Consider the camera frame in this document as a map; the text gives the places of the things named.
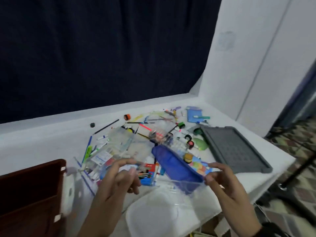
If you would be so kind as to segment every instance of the person's right hand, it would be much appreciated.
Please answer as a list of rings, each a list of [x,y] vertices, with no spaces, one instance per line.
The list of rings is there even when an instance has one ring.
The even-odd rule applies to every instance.
[[[217,196],[230,227],[239,237],[254,236],[262,226],[244,187],[229,166],[221,163],[210,163],[209,167],[222,170],[211,172],[204,178],[205,183]]]

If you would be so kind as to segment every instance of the blue pouch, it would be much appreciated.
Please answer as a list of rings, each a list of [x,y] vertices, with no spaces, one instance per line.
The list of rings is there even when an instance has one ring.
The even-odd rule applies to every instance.
[[[185,184],[177,184],[186,194],[192,193],[203,182],[203,176],[195,172],[187,163],[184,162],[175,152],[164,145],[158,145],[152,148],[152,154],[155,156],[165,173],[172,180],[184,181]]]

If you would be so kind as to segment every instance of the patterned floor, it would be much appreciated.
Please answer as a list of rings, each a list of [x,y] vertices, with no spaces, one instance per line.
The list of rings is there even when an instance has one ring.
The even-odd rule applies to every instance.
[[[280,136],[268,139],[271,143],[296,158],[295,163],[279,178],[285,180],[291,173],[303,164],[308,157],[316,151],[316,119],[298,122],[295,129],[287,131]],[[293,184],[295,196],[316,215],[316,165],[308,167]],[[315,237],[316,229],[308,223],[286,203],[273,200],[270,207],[262,207],[271,222],[276,223],[288,234],[295,237]]]

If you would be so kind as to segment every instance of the brown storage bin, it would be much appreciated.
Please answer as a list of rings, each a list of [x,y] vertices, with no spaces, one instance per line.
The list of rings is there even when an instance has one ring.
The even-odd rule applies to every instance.
[[[0,236],[53,236],[60,214],[63,159],[0,176]]]

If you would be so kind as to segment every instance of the white wall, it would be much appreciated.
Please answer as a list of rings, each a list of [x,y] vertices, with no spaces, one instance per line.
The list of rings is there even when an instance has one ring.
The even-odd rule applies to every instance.
[[[199,96],[236,119],[289,0],[222,0]],[[234,47],[220,43],[235,35]]]
[[[316,58],[316,0],[292,0],[237,119],[265,136]]]

